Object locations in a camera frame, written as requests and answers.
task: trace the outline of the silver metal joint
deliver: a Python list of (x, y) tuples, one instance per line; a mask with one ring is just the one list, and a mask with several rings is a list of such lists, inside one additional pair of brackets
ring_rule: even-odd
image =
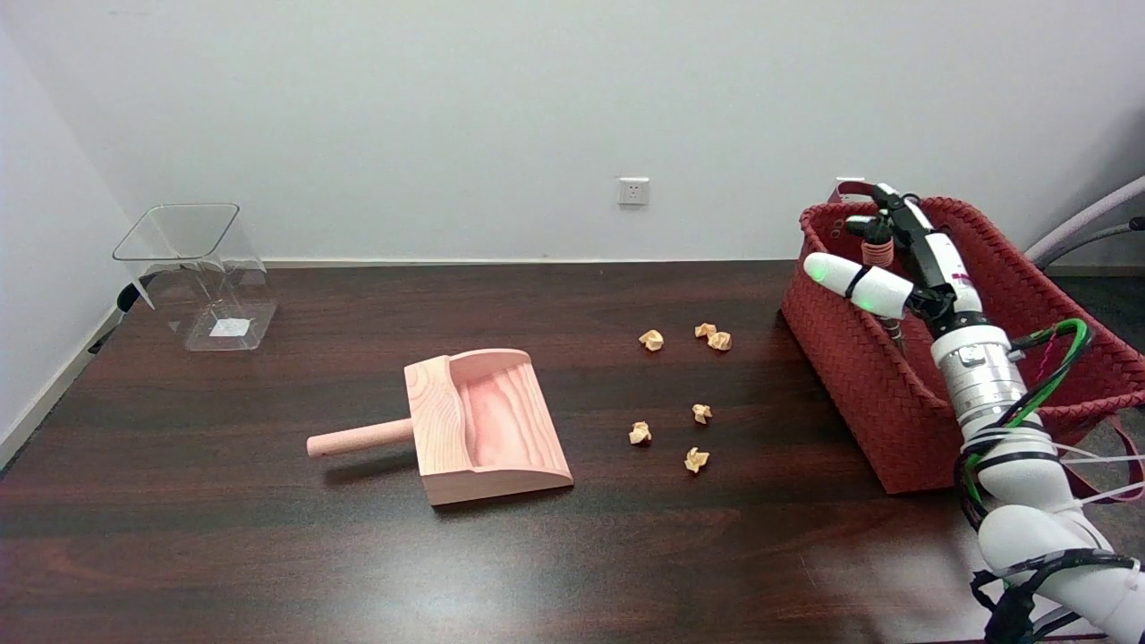
[(939, 361), (958, 424), (992, 408), (1009, 408), (1026, 393), (1009, 350), (1000, 344), (969, 345)]

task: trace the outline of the gray floor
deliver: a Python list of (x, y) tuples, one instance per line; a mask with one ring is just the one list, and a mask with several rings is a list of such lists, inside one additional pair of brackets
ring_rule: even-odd
[[(1058, 277), (1053, 280), (1106, 328), (1145, 353), (1145, 277)], [(1139, 409), (1121, 414), (1122, 425), (1145, 449), (1145, 415)], [(1098, 427), (1079, 447), (1101, 455), (1122, 453), (1121, 441)], [(1126, 485), (1122, 465), (1079, 465), (1077, 471), (1101, 489)], [(1145, 556), (1145, 504), (1090, 505), (1085, 513), (1121, 551)]]

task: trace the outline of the wooden dustpan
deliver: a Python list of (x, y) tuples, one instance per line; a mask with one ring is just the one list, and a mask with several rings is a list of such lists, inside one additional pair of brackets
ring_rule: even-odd
[(488, 348), (405, 368), (410, 417), (310, 437), (310, 456), (412, 440), (432, 505), (572, 485), (528, 353)]

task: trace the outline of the red woven basket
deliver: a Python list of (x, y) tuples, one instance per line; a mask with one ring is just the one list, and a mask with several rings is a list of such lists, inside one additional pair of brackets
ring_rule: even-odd
[[(1145, 403), (1145, 359), (1093, 320), (1034, 267), (970, 204), (932, 197), (921, 204), (948, 230), (982, 297), (986, 315), (1018, 337), (1066, 317), (1089, 324), (1093, 341), (1039, 415), (1056, 440), (1080, 441), (1103, 417)], [(839, 230), (852, 214), (875, 205), (822, 204), (799, 218), (803, 251), (783, 296), (783, 316), (835, 401), (887, 493), (950, 487), (962, 434), (942, 377), (930, 356), (931, 338), (918, 320), (903, 321), (906, 356), (874, 316), (812, 282), (803, 259), (824, 251), (861, 261), (860, 239)], [(903, 274), (898, 262), (893, 269)], [(1052, 363), (1060, 360), (1059, 347)], [(1028, 384), (1040, 354), (1021, 361)]]

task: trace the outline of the green cable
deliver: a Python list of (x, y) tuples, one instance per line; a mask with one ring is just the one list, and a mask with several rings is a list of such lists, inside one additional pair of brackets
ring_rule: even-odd
[[(1084, 321), (1079, 320), (1077, 317), (1069, 317), (1068, 320), (1063, 320), (1061, 322), (1058, 322), (1057, 324), (1050, 327), (1049, 329), (1043, 329), (1041, 331), (1030, 333), (1029, 337), (1035, 340), (1041, 340), (1042, 338), (1051, 333), (1057, 333), (1064, 329), (1069, 329), (1069, 328), (1072, 328), (1074, 331), (1074, 338), (1073, 343), (1069, 345), (1069, 351), (1067, 351), (1065, 358), (1061, 359), (1061, 363), (1069, 364), (1069, 368), (1072, 368), (1071, 363), (1074, 360), (1076, 360), (1077, 353), (1087, 345), (1089, 340), (1089, 325), (1085, 324)], [(1029, 402), (1027, 402), (1021, 408), (1021, 410), (1014, 414), (1013, 418), (1010, 418), (1010, 421), (1006, 423), (1005, 426), (1016, 427), (1020, 425), (1021, 422), (1025, 421), (1027, 416), (1029, 416), (1030, 414), (1034, 413), (1035, 409), (1041, 407), (1041, 405), (1045, 402), (1045, 400), (1050, 398), (1050, 395), (1052, 395), (1053, 392), (1058, 388), (1058, 385), (1061, 384), (1061, 380), (1065, 379), (1066, 375), (1069, 372), (1069, 368), (1066, 368), (1065, 370), (1061, 371), (1061, 374), (1059, 374), (1052, 380), (1045, 383), (1045, 386), (1041, 387), (1037, 394), (1034, 395), (1029, 400)], [(982, 457), (980, 455), (977, 454), (971, 455), (966, 460), (966, 469), (963, 477), (963, 480), (966, 486), (966, 492), (969, 492), (970, 496), (973, 497), (973, 500), (979, 504), (981, 504), (982, 497), (981, 493), (978, 490), (978, 485), (974, 484), (973, 470), (974, 466), (981, 462), (981, 460)]]
[[(1035, 336), (1035, 338), (1041, 339), (1047, 333), (1059, 332), (1065, 328), (1073, 328), (1074, 330), (1073, 343), (1069, 345), (1069, 351), (1067, 351), (1065, 358), (1061, 359), (1063, 364), (1069, 364), (1076, 359), (1077, 353), (1082, 350), (1082, 347), (1085, 346), (1087, 341), (1089, 340), (1089, 325), (1085, 324), (1085, 322), (1076, 317), (1063, 320), (1061, 322), (1055, 324), (1052, 328), (1040, 331)], [(1068, 372), (1069, 369), (1066, 369), (1056, 378), (1047, 383), (1045, 386), (1037, 392), (1037, 395), (1032, 398), (1029, 402), (1026, 403), (1026, 406), (1022, 407), (1021, 410), (1014, 415), (1013, 418), (1010, 418), (1010, 422), (1006, 423), (1006, 426), (1016, 427), (1020, 425), (1021, 422), (1026, 419), (1026, 416), (1033, 414), (1035, 409), (1041, 407), (1041, 405), (1045, 402), (1045, 400), (1050, 398), (1050, 395), (1053, 394), (1055, 390), (1058, 388), (1058, 385), (1061, 384), (1061, 380), (1066, 378), (1066, 375)]]

